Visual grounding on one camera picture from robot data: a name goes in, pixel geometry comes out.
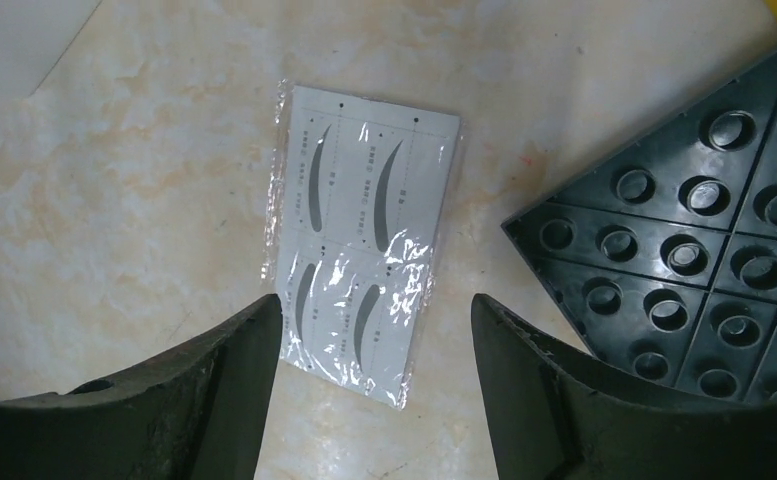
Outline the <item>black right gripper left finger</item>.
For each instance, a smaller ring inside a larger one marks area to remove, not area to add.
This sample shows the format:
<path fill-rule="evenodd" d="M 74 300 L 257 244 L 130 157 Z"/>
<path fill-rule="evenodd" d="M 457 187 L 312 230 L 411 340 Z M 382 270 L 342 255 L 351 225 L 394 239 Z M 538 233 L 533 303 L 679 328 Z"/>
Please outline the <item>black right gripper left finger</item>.
<path fill-rule="evenodd" d="M 0 401 L 0 479 L 250 479 L 283 318 L 266 295 L 145 361 Z"/>

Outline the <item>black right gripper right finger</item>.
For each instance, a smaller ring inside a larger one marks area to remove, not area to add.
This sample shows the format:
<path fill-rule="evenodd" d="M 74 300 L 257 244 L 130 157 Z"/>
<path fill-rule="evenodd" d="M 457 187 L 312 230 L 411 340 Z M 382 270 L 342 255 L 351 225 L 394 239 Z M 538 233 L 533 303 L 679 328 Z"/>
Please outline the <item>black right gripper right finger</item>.
<path fill-rule="evenodd" d="M 486 294 L 475 359 L 502 479 L 777 479 L 777 402 L 749 406 L 630 375 Z"/>

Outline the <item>white plastic drawer organizer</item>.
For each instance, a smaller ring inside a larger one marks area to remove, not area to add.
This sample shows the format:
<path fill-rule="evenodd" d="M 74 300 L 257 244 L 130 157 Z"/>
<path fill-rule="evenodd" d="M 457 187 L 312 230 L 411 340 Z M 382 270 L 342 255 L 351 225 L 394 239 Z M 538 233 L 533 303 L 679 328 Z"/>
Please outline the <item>white plastic drawer organizer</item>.
<path fill-rule="evenodd" d="M 0 0 L 0 99 L 36 91 L 99 0 Z"/>

